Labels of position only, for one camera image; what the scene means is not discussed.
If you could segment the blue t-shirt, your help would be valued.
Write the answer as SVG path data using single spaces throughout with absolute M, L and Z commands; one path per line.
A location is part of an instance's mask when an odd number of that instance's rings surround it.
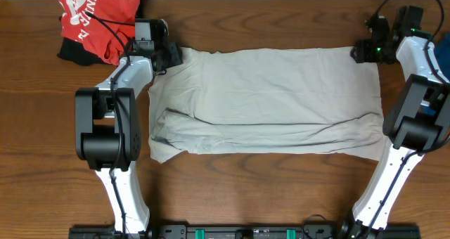
M 449 79 L 449 32 L 444 33 L 443 40 L 437 43 L 434 52 L 440 70 Z

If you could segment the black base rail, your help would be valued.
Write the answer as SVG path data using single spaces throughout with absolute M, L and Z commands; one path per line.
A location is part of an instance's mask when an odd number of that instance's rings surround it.
M 307 221 L 303 226 L 185 226 L 172 224 L 138 233 L 128 232 L 124 238 L 138 239 L 303 239 L 303 238 L 363 238 L 362 232 L 347 224 L 338 228 L 332 221 Z M 74 227 L 69 229 L 69 239 L 123 238 L 113 227 Z M 420 229 L 413 224 L 388 225 L 383 231 L 372 230 L 365 238 L 420 239 Z

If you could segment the beige t-shirt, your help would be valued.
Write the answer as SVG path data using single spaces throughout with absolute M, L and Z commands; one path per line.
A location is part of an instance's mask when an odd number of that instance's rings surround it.
M 349 48 L 183 53 L 148 92 L 154 160 L 183 151 L 382 155 L 378 68 L 356 63 Z

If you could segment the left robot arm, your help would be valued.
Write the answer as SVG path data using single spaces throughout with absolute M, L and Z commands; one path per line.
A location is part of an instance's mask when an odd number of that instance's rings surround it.
M 143 199 L 136 161 L 142 138 L 136 99 L 155 76 L 183 62 L 174 42 L 135 42 L 130 56 L 93 88 L 75 94 L 75 149 L 102 181 L 115 215 L 110 227 L 74 227 L 69 238 L 148 238 L 150 210 Z

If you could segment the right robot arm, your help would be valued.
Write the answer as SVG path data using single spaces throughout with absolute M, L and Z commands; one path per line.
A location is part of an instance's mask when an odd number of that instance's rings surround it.
M 400 63 L 406 83 L 382 124 L 382 157 L 363 195 L 342 223 L 339 238 L 419 238 L 417 225 L 389 225 L 390 210 L 413 168 L 449 140 L 449 80 L 423 32 L 421 8 L 402 7 L 393 25 L 375 13 L 366 21 L 371 38 L 358 41 L 356 63 Z

